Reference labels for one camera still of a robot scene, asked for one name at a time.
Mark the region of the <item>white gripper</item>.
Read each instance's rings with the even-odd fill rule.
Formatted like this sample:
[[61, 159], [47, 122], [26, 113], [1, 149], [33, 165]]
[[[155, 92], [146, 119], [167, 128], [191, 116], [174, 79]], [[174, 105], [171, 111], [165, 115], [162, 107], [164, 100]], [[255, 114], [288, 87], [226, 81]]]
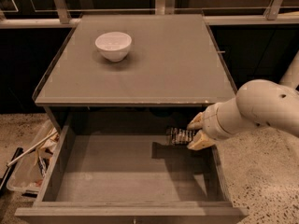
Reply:
[[187, 125], [188, 130], [200, 130], [187, 145], [190, 150], [201, 150], [214, 145], [214, 140], [225, 140], [232, 135], [226, 132], [218, 121], [218, 110], [221, 103], [210, 105], [204, 113], [199, 112]]

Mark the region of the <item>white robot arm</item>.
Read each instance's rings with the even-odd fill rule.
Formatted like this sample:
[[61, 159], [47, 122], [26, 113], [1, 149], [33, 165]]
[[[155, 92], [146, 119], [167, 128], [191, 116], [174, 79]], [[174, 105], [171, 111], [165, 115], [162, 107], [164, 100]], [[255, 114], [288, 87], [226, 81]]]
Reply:
[[234, 98], [210, 105], [188, 124], [197, 134], [191, 150], [210, 147], [237, 133], [272, 127], [299, 136], [299, 52], [279, 83], [254, 79], [242, 85]]

